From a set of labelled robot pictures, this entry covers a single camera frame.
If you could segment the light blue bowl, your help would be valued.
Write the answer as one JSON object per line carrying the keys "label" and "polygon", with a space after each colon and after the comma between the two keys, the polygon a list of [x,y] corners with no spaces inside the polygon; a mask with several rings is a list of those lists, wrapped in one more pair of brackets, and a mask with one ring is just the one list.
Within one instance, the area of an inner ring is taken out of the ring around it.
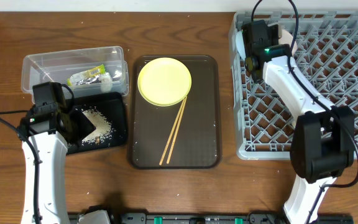
{"label": "light blue bowl", "polygon": [[237,52],[240,55],[240,58],[242,60],[245,60],[247,55],[246,55],[246,49],[245,49],[242,31],[238,31],[236,34],[236,47],[237,47]]}

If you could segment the pile of rice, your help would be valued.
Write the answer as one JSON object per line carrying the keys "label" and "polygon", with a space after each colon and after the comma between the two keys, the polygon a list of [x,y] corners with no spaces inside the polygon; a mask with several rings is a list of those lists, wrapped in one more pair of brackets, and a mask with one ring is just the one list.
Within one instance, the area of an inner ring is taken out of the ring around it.
{"label": "pile of rice", "polygon": [[82,110],[82,113],[95,126],[95,130],[82,140],[85,144],[101,144],[112,138],[111,122],[96,109]]}

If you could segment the white bowl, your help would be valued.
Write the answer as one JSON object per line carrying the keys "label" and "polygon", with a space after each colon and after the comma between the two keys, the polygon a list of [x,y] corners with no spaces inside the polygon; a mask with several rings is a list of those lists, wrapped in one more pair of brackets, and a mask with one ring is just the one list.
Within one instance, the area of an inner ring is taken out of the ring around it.
{"label": "white bowl", "polygon": [[[284,28],[281,28],[281,31],[279,32],[278,43],[291,45],[292,40],[293,40],[293,36],[291,35],[291,33],[289,33],[289,31],[285,30]],[[298,46],[297,43],[295,42],[291,50],[291,54],[293,56],[295,55],[297,48]]]}

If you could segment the white tissue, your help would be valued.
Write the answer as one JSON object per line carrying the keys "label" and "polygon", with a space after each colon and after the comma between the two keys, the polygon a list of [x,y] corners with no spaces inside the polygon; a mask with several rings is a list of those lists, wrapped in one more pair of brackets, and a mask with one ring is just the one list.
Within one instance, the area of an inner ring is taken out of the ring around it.
{"label": "white tissue", "polygon": [[101,75],[98,80],[101,82],[100,89],[103,93],[107,92],[121,92],[124,88],[124,82],[122,81],[121,75],[110,75],[105,73]]}

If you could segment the green snack wrapper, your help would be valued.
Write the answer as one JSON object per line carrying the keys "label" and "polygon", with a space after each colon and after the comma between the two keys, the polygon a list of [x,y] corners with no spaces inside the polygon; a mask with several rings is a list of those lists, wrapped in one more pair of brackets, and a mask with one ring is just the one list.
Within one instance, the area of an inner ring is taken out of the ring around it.
{"label": "green snack wrapper", "polygon": [[92,69],[76,73],[67,79],[68,86],[90,85],[102,82],[112,82],[112,78],[106,71],[104,65],[99,65]]}

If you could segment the yellow plate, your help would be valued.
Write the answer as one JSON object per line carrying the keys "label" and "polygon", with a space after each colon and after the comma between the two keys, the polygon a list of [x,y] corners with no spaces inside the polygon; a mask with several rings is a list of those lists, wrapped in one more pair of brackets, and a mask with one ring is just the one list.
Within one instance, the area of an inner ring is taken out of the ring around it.
{"label": "yellow plate", "polygon": [[189,68],[177,59],[160,57],[140,70],[137,87],[141,96],[155,106],[172,106],[184,100],[192,86]]}

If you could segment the wooden chopstick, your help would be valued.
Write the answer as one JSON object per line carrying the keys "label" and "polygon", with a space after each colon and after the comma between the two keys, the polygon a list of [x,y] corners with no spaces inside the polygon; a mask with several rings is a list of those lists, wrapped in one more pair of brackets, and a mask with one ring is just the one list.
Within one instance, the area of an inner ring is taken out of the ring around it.
{"label": "wooden chopstick", "polygon": [[172,131],[168,137],[168,142],[167,142],[166,148],[168,148],[168,146],[170,146],[170,150],[169,150],[168,157],[167,157],[167,164],[170,163],[171,156],[172,156],[172,153],[173,153],[173,150],[175,147],[178,131],[179,131],[179,128],[181,125],[181,120],[182,120],[185,105],[186,105],[186,101],[187,101],[187,97],[185,97],[181,103],[180,109],[178,111],[177,117],[175,118],[175,121],[174,121],[174,124],[172,127]]}
{"label": "wooden chopstick", "polygon": [[167,143],[166,143],[166,145],[164,147],[162,156],[161,156],[160,161],[159,161],[160,166],[163,164],[165,157],[167,157],[166,164],[170,163],[172,152],[173,152],[173,149],[174,149],[175,143],[176,143],[178,130],[179,130],[180,125],[181,125],[181,119],[183,117],[183,112],[184,112],[184,109],[185,109],[186,101],[187,101],[187,97],[185,97],[181,102],[181,105],[180,105],[180,108],[178,110],[177,116],[175,118],[175,121],[173,123],[172,129],[171,129],[170,134],[168,136]]}

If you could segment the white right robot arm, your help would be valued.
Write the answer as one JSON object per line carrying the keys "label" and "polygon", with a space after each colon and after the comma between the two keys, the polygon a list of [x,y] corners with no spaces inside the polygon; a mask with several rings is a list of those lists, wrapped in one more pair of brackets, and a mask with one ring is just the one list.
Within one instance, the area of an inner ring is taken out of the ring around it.
{"label": "white right robot arm", "polygon": [[288,223],[313,223],[329,188],[354,161],[354,114],[321,96],[296,66],[288,44],[246,44],[246,70],[279,95],[295,119],[290,160],[295,183],[283,206]]}

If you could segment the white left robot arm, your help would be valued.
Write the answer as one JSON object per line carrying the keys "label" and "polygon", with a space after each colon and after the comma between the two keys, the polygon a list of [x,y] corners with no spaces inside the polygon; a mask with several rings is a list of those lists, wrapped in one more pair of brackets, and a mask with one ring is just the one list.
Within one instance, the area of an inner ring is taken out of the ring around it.
{"label": "white left robot arm", "polygon": [[18,129],[25,155],[21,223],[70,223],[65,193],[67,152],[95,126],[83,112],[52,103],[34,105]]}

